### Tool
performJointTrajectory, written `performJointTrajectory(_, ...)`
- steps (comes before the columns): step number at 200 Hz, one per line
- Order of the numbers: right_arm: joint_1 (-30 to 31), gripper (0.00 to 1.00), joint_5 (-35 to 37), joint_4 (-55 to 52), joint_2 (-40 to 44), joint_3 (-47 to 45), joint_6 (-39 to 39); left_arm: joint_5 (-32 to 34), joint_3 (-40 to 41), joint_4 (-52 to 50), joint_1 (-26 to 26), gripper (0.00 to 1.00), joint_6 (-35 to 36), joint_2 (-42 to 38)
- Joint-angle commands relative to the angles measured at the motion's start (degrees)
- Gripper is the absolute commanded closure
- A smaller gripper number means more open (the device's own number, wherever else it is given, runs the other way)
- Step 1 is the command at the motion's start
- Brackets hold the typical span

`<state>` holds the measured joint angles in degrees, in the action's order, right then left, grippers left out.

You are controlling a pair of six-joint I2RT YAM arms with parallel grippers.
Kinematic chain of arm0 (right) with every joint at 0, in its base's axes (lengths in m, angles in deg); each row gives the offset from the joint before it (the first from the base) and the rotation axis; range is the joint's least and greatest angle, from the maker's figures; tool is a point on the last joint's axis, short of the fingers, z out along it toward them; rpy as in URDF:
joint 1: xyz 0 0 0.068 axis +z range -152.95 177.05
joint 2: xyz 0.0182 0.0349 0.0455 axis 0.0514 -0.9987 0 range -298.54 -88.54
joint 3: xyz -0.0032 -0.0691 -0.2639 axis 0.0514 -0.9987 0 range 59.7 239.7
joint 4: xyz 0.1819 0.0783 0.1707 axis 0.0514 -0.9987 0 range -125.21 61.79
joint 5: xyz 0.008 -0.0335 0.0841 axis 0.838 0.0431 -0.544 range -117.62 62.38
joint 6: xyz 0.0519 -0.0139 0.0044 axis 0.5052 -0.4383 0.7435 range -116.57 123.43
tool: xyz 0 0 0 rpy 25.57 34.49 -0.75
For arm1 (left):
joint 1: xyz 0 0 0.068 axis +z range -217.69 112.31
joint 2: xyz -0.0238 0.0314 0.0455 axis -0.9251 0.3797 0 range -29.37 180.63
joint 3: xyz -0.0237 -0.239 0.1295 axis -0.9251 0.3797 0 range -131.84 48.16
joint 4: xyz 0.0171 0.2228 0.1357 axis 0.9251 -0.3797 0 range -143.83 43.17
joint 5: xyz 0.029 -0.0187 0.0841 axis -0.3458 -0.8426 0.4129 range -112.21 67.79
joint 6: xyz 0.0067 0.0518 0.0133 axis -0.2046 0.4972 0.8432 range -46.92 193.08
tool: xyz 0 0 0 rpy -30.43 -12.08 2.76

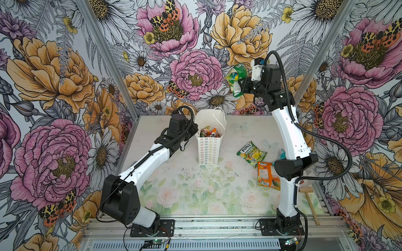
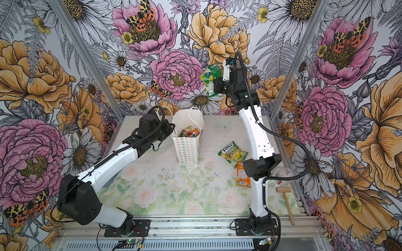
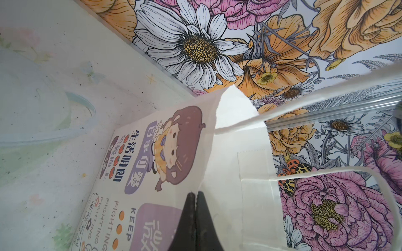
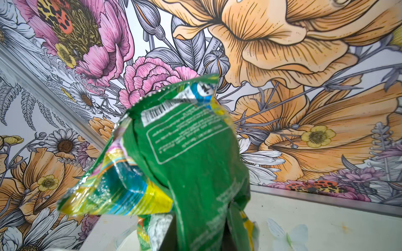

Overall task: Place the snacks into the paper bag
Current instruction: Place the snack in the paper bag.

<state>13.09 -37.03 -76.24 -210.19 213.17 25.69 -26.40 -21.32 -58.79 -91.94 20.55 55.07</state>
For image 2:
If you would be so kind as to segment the red yellow Fox's fruits bag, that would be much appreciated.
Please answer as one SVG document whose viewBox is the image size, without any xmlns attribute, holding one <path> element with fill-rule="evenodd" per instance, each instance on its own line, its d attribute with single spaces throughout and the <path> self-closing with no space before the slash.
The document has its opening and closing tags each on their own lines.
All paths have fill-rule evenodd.
<svg viewBox="0 0 402 251">
<path fill-rule="evenodd" d="M 182 130 L 179 134 L 180 138 L 196 138 L 200 134 L 200 131 L 197 128 L 192 128 L 192 126 L 188 126 Z"/>
</svg>

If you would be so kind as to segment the white printed paper bag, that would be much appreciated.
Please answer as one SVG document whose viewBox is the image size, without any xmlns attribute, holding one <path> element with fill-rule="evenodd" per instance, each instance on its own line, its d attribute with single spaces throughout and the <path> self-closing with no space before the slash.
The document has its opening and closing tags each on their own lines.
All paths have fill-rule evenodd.
<svg viewBox="0 0 402 251">
<path fill-rule="evenodd" d="M 179 164 L 197 166 L 204 130 L 203 113 L 197 107 L 179 110 L 173 116 L 172 123 L 175 124 L 175 130 L 171 137 Z M 197 128 L 200 134 L 196 138 L 180 138 L 179 134 L 188 126 Z"/>
</svg>

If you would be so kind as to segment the green Fox's candy bag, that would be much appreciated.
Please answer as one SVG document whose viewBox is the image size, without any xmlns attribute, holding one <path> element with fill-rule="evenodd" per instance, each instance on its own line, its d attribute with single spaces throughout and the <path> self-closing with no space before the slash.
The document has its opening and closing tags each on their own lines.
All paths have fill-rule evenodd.
<svg viewBox="0 0 402 251">
<path fill-rule="evenodd" d="M 225 146 L 218 155 L 224 158 L 232 167 L 236 168 L 238 162 L 243 162 L 246 159 L 248 152 L 241 150 L 237 144 L 232 141 Z"/>
</svg>

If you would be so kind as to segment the orange snack bag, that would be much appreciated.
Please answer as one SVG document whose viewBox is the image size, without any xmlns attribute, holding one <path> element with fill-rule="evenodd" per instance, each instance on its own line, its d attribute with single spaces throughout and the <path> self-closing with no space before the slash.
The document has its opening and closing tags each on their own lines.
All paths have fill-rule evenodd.
<svg viewBox="0 0 402 251">
<path fill-rule="evenodd" d="M 246 174 L 243 162 L 238 162 L 237 163 L 237 181 L 236 181 L 236 185 L 241 186 L 241 187 L 248 187 L 248 188 L 251 187 L 250 177 Z"/>
</svg>

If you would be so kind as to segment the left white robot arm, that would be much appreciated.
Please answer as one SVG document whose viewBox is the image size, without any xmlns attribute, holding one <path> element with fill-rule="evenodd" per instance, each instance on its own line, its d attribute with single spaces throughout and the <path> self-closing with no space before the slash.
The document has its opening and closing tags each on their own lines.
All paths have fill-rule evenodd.
<svg viewBox="0 0 402 251">
<path fill-rule="evenodd" d="M 58 210 L 81 225 L 99 223 L 129 231 L 133 225 L 132 215 L 123 209 L 102 204 L 98 193 L 155 142 L 163 142 L 174 128 L 175 125 L 167 120 L 159 121 L 156 125 L 140 123 L 139 128 L 101 162 L 76 176 L 67 175 L 62 179 Z"/>
</svg>

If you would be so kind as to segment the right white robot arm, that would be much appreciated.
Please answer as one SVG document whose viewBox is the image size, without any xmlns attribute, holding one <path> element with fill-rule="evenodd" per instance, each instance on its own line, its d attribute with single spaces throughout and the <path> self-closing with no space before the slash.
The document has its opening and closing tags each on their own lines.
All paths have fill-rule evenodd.
<svg viewBox="0 0 402 251">
<path fill-rule="evenodd" d="M 272 213 L 266 204 L 268 177 L 282 158 L 276 154 L 269 142 L 267 132 L 262 128 L 262 115 L 258 95 L 249 90 L 247 82 L 233 82 L 219 77 L 214 80 L 214 92 L 225 94 L 235 105 L 251 144 L 251 159 L 244 161 L 244 168 L 250 178 L 252 201 L 249 224 L 255 233 L 273 228 Z"/>
</svg>

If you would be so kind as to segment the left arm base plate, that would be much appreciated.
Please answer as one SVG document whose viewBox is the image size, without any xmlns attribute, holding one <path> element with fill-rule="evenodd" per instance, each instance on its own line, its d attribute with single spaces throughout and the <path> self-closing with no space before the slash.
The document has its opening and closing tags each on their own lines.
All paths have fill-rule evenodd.
<svg viewBox="0 0 402 251">
<path fill-rule="evenodd" d="M 131 220 L 120 228 L 107 226 L 105 237 L 147 237 L 151 220 Z"/>
</svg>

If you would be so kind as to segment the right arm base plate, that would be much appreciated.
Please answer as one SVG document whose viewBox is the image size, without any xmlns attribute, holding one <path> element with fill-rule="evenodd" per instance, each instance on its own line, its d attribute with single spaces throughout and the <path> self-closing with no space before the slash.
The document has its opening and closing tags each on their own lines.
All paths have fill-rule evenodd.
<svg viewBox="0 0 402 251">
<path fill-rule="evenodd" d="M 275 219 L 271 224 L 251 223 L 250 219 L 237 218 L 234 225 L 230 226 L 236 233 L 236 236 L 278 236 L 278 224 Z"/>
</svg>

